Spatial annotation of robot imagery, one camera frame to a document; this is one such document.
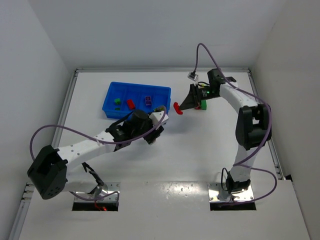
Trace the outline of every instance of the metal base plate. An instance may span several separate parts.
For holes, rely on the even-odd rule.
[[[227,189],[225,183],[222,184],[222,187]],[[255,199],[251,184],[247,190],[231,194],[229,194],[226,190],[223,190],[222,187],[220,182],[208,183],[210,204],[246,202]]]
[[[119,192],[119,196],[120,196],[120,182],[105,182],[100,195],[103,196],[103,195],[110,194],[115,191]],[[84,198],[90,198],[90,196],[88,196],[88,194],[85,192],[77,191],[76,194],[78,194],[79,196],[82,196]],[[81,200],[77,197],[74,197],[73,202],[74,203],[87,203],[87,201]],[[111,196],[105,197],[105,198],[98,200],[96,202],[97,203],[106,203],[106,204],[117,203],[118,202],[118,195],[113,194]]]

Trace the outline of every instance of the small cube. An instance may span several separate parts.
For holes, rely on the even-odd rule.
[[[207,110],[207,101],[206,100],[201,100],[201,109]]]
[[[146,105],[146,106],[151,106],[151,105],[152,105],[151,97],[150,97],[150,96],[145,96],[145,97],[144,97],[144,100],[145,100],[145,105]]]
[[[128,107],[129,107],[130,110],[136,109],[136,106],[135,106],[134,102],[132,101],[132,99],[128,99],[126,101],[126,104],[128,104]]]
[[[120,105],[120,104],[121,104],[120,98],[116,98],[116,99],[114,100],[114,103],[115,103],[116,105]]]

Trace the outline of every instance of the black bracket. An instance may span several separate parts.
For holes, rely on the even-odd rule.
[[[234,181],[230,172],[227,173],[227,178],[225,180],[225,186],[229,194],[242,192],[243,190],[247,190],[250,186],[250,179],[247,181]]]
[[[238,120],[235,128],[235,137],[237,142],[250,150],[259,146],[267,133],[269,124],[269,114],[264,104],[258,106],[244,106],[239,109]],[[270,130],[267,141],[271,139],[272,131]]]
[[[226,80],[219,75],[220,72],[217,68],[207,72],[209,85],[201,86],[190,84],[189,93],[181,103],[179,109],[187,110],[199,107],[202,100],[214,99],[220,97],[220,85],[226,84]],[[236,82],[236,80],[229,76],[227,79],[230,82]]]
[[[36,156],[27,171],[28,177],[43,199],[51,199],[58,195],[67,182],[67,160],[62,160],[58,149],[45,146]]]
[[[135,137],[138,137],[147,131],[149,131],[151,128],[153,128],[154,124],[151,118],[149,118],[149,114],[136,109],[124,118],[116,121],[113,123],[109,128],[107,128],[105,131],[107,133],[110,133],[114,139],[113,141],[116,142],[122,142],[126,140],[133,139]],[[158,129],[153,130],[151,133],[146,135],[143,139],[149,144],[153,144],[160,136],[164,128],[162,126],[159,126]],[[131,143],[126,144],[117,144],[114,148],[114,152],[129,146]]]

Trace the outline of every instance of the connector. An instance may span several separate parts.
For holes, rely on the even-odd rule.
[[[152,120],[153,125],[157,125],[157,124],[160,122],[163,114],[165,114],[165,111],[153,112],[153,113],[150,114],[149,118]],[[163,120],[162,120],[162,122],[161,122],[161,125],[166,124],[166,123],[168,122],[168,120],[169,120],[169,117],[168,117],[167,114],[165,114],[165,116],[164,116],[164,118],[163,118]]]
[[[199,78],[199,76],[198,76],[198,74],[196,74],[195,71],[189,72],[189,74],[188,74],[188,79],[197,82],[197,81],[198,81],[198,78]]]

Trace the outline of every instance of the white wall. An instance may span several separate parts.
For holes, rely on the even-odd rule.
[[[208,45],[223,67],[248,67],[285,0],[29,0],[76,67],[189,67]],[[201,55],[201,66],[212,66]]]
[[[320,1],[289,0],[253,68],[312,239],[320,236]]]
[[[29,140],[44,124],[56,123],[70,73],[27,0],[0,3],[0,239],[9,236],[27,170]],[[35,149],[49,144],[53,129]]]

